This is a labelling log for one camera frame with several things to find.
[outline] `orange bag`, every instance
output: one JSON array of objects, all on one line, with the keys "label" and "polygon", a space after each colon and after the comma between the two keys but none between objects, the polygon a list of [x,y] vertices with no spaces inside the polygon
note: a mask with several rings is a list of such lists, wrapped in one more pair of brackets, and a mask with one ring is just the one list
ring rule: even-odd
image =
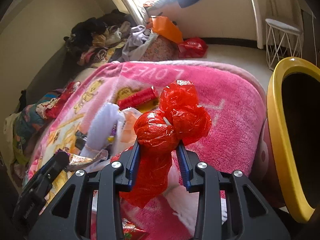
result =
[{"label": "orange bag", "polygon": [[183,42],[182,32],[165,16],[152,17],[152,31],[179,44]]},{"label": "orange bag", "polygon": [[211,124],[209,114],[199,105],[192,82],[177,80],[165,87],[160,110],[144,113],[134,124],[140,143],[140,165],[133,190],[120,192],[120,196],[144,208],[150,199],[167,189],[171,152],[179,141],[182,139],[185,145],[198,141],[208,135]]}]

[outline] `pile of clothes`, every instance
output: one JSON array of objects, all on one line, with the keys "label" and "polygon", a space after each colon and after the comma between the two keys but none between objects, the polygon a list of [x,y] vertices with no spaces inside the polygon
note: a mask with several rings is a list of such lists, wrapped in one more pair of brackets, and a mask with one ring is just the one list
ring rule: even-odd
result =
[{"label": "pile of clothes", "polygon": [[[177,47],[138,25],[128,15],[113,10],[100,18],[78,23],[64,37],[68,52],[81,66],[99,67],[111,61],[160,61],[173,59]],[[162,57],[155,54],[162,48]]]}]

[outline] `white floor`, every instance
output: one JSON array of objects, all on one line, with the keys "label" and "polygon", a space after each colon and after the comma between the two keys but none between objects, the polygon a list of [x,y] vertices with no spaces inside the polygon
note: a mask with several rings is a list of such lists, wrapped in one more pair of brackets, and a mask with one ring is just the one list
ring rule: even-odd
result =
[{"label": "white floor", "polygon": [[229,45],[208,46],[207,54],[198,60],[228,63],[243,68],[254,75],[267,91],[272,71],[268,69],[265,50]]}]

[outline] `red plastic bag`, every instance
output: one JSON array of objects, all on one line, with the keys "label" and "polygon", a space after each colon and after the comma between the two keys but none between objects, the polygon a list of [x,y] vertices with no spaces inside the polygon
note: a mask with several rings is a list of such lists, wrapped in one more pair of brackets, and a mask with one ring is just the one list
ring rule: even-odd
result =
[{"label": "red plastic bag", "polygon": [[207,52],[208,45],[204,40],[196,37],[178,44],[178,48],[180,51],[179,58],[195,58],[203,57]]},{"label": "red plastic bag", "polygon": [[171,152],[181,139],[188,145],[208,135],[211,118],[198,103],[194,84],[177,80],[162,91],[159,111],[138,118],[134,125],[140,143],[137,180],[131,192],[120,193],[130,204],[144,208],[167,189]]}]

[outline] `white cloth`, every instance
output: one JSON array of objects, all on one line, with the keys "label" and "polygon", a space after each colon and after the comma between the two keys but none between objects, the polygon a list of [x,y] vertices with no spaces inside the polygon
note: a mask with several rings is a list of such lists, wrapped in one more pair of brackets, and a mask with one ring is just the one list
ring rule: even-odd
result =
[{"label": "white cloth", "polygon": [[14,120],[21,114],[12,114],[4,120],[3,133],[5,139],[8,143],[8,151],[2,152],[2,158],[4,161],[7,170],[10,170],[10,165],[14,162],[14,153],[13,153],[13,124]]},{"label": "white cloth", "polygon": [[119,106],[104,104],[97,112],[88,131],[88,139],[80,156],[93,159],[105,146],[119,118]]},{"label": "white cloth", "polygon": [[170,2],[171,2],[171,0],[154,0],[152,2],[152,5],[147,8],[147,11],[152,11],[152,10],[155,10],[155,9],[161,9],[163,6],[165,6],[166,4],[168,4]]},{"label": "white cloth", "polygon": [[[188,229],[193,236],[195,234],[198,215],[199,193],[189,193],[184,186],[179,184],[179,173],[176,165],[172,162],[168,174],[168,188],[162,193],[170,207],[175,211],[180,222]],[[227,220],[227,203],[224,198],[221,200],[222,224]]]},{"label": "white cloth", "polygon": [[149,36],[144,34],[146,28],[143,25],[138,25],[136,27],[132,27],[130,31],[130,36],[127,40],[127,44],[129,47],[137,47],[141,46],[145,41],[149,39]]},{"label": "white cloth", "polygon": [[119,61],[138,61],[142,58],[149,46],[158,38],[159,34],[151,32],[149,39],[137,47],[136,49],[129,51],[129,46],[127,44],[122,50],[122,58]]}]

